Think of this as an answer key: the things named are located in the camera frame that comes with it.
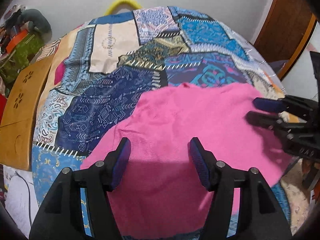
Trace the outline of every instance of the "wooden furniture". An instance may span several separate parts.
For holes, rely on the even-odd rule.
[[[10,92],[0,125],[0,163],[20,170],[31,169],[31,147],[36,109],[53,56],[22,70]]]
[[[289,71],[312,34],[316,18],[305,0],[273,0],[254,47],[267,62],[289,60]]]

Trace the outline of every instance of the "blue gripper pad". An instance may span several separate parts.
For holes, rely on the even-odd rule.
[[[105,158],[107,169],[111,172],[111,190],[114,190],[120,183],[122,175],[127,166],[131,152],[131,142],[128,138],[122,138],[117,149],[109,152]]]
[[[203,150],[203,147],[198,138],[193,137],[189,144],[189,152],[192,158],[193,163],[195,164],[200,182],[207,190],[210,188],[210,172],[207,165],[204,162],[204,159],[201,156],[200,151]]]
[[[285,105],[280,100],[255,98],[252,102],[255,108],[270,113],[281,113],[286,110]]]

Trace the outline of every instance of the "yellow rope handle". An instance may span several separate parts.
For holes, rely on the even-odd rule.
[[[115,9],[121,4],[128,4],[134,10],[142,8],[142,6],[136,0],[114,0],[110,7],[106,10],[104,16],[112,14]]]

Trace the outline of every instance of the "pink sweater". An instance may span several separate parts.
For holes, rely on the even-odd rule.
[[[112,127],[81,166],[103,160],[122,137],[131,141],[120,185],[108,193],[121,234],[153,239],[203,227],[213,193],[201,185],[188,154],[192,137],[232,168],[257,167],[269,185],[276,184],[291,157],[272,131],[252,127],[244,118],[260,96],[251,85],[239,83],[221,88],[182,84],[143,93],[132,116]],[[233,213],[239,195],[235,189]]]

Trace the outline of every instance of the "patchwork quilt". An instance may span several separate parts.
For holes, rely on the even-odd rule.
[[[201,87],[247,82],[267,98],[284,96],[280,81],[250,43],[193,10],[155,7],[100,17],[53,46],[55,56],[39,101],[32,147],[39,205],[61,169],[78,170],[103,135],[132,114],[145,91],[183,82]],[[45,48],[40,57],[51,52]],[[279,182],[272,190],[296,227],[286,197],[290,189]],[[81,202],[90,234],[84,191]],[[236,221],[235,215],[229,235],[235,233]],[[200,231],[175,237],[196,239]]]

